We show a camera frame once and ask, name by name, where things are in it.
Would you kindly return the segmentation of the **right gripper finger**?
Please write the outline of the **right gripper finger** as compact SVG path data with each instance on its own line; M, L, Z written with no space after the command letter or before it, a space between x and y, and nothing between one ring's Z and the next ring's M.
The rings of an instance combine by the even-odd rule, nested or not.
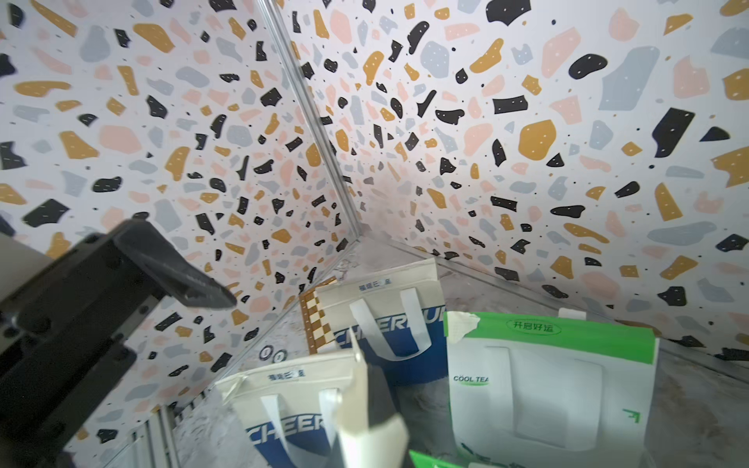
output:
M403 421L397 395L388 384L382 368L369 365L367 378L369 426L380 426L394 418Z

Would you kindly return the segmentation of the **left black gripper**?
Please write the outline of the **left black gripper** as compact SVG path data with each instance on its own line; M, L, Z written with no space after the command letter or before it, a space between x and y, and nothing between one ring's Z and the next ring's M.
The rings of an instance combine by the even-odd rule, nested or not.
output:
M160 288L187 307L237 304L146 220L92 234L55 261L2 236L2 466L71 466L64 447L133 366L125 342Z

